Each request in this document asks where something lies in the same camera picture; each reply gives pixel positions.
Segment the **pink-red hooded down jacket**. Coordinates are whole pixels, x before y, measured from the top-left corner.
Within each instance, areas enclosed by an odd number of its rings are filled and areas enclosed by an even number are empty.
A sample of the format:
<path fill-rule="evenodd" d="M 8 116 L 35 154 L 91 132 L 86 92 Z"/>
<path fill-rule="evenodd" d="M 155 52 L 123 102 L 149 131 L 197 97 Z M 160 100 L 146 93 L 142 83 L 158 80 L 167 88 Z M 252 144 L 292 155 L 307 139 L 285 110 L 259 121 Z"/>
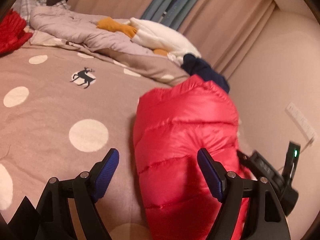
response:
<path fill-rule="evenodd" d="M 207 149 L 242 178 L 237 157 L 239 115 L 228 94 L 194 75 L 172 88 L 144 94 L 133 128 L 135 161 L 152 239 L 205 239 L 220 203 L 197 164 Z"/>

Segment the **brown polka dot duvet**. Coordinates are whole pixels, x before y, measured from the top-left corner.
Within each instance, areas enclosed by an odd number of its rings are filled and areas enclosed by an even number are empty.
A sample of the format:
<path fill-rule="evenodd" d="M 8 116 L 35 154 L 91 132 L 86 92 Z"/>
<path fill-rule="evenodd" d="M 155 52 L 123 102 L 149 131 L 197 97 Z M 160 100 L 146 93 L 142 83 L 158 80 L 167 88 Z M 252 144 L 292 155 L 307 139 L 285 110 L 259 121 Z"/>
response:
<path fill-rule="evenodd" d="M 133 153 L 140 97 L 188 78 L 164 57 L 90 53 L 36 33 L 1 57 L 1 239 L 84 239 L 73 179 L 116 148 L 93 186 L 112 239 L 150 239 Z"/>

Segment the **navy blue folded garment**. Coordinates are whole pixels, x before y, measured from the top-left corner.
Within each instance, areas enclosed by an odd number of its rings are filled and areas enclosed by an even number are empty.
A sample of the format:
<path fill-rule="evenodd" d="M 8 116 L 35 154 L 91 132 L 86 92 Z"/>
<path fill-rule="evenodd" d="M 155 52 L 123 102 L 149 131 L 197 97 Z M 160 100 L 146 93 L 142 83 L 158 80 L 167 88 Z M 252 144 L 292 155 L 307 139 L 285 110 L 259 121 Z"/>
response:
<path fill-rule="evenodd" d="M 204 81 L 213 81 L 227 94 L 230 91 L 230 86 L 226 78 L 213 70 L 209 63 L 204 59 L 194 56 L 193 54 L 185 54 L 181 68 L 190 76 L 198 75 Z"/>

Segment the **pink curtain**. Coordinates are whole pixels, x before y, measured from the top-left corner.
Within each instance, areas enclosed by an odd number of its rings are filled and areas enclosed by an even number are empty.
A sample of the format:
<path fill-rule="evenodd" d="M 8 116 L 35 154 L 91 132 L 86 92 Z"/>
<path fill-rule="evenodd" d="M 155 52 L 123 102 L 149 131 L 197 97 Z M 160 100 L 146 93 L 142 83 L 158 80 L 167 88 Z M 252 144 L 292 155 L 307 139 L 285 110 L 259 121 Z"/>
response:
<path fill-rule="evenodd" d="M 140 18 L 152 0 L 68 0 L 75 12 Z M 275 8 L 274 0 L 198 0 L 178 31 L 211 66 L 231 77 Z"/>

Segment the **blue-grey curtain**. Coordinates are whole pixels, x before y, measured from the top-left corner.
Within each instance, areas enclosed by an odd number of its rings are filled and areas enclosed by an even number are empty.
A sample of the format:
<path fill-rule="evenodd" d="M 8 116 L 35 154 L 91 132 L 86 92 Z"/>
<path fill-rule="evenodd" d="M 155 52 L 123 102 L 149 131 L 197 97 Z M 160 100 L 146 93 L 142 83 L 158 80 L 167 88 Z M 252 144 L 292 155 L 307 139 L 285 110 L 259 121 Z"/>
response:
<path fill-rule="evenodd" d="M 140 17 L 178 30 L 198 0 L 152 0 Z"/>

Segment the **dark red down jacket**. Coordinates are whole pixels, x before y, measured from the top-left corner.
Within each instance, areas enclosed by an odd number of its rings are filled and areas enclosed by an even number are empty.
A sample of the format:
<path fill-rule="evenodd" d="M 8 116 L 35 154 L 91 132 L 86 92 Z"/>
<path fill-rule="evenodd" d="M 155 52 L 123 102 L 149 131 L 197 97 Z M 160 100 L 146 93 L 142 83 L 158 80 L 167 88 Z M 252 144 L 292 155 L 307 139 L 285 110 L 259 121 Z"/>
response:
<path fill-rule="evenodd" d="M 26 26 L 27 22 L 16 11 L 8 11 L 1 22 L 1 55 L 18 50 L 32 37 L 32 33 L 24 30 Z"/>

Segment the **grey crumpled quilt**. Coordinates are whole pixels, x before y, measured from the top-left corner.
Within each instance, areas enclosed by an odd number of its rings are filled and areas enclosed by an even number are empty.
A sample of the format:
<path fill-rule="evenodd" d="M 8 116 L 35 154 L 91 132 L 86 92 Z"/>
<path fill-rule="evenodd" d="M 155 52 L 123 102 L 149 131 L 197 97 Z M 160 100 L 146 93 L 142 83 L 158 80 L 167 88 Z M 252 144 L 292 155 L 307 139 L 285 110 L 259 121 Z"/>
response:
<path fill-rule="evenodd" d="M 96 23 L 102 18 L 59 7 L 39 6 L 30 13 L 30 25 L 36 31 L 81 44 L 91 52 L 109 49 L 132 55 L 155 55 L 152 50 L 131 42 L 124 33 L 98 29 Z"/>

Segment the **plaid grey bedsheet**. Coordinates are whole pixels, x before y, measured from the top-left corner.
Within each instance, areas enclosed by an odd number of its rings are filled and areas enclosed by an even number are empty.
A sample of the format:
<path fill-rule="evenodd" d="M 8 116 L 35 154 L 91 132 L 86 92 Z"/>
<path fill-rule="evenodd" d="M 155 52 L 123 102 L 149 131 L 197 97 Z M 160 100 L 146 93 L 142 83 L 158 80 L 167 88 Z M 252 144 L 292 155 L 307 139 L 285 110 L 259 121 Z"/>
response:
<path fill-rule="evenodd" d="M 56 23 L 61 14 L 70 13 L 71 6 L 66 0 L 52 6 L 47 5 L 47 0 L 16 0 L 11 8 L 26 21 L 28 27 L 39 29 L 50 21 Z"/>

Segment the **white wall power strip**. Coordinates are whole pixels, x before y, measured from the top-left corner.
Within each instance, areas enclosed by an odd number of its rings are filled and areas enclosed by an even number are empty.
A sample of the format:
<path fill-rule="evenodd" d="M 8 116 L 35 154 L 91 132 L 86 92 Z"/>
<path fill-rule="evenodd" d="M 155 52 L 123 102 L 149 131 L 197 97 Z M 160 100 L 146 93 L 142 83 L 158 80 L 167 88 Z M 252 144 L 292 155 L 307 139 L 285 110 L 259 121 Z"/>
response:
<path fill-rule="evenodd" d="M 318 134 L 304 114 L 292 102 L 287 105 L 285 112 L 300 129 L 308 144 L 312 146 L 316 142 Z"/>

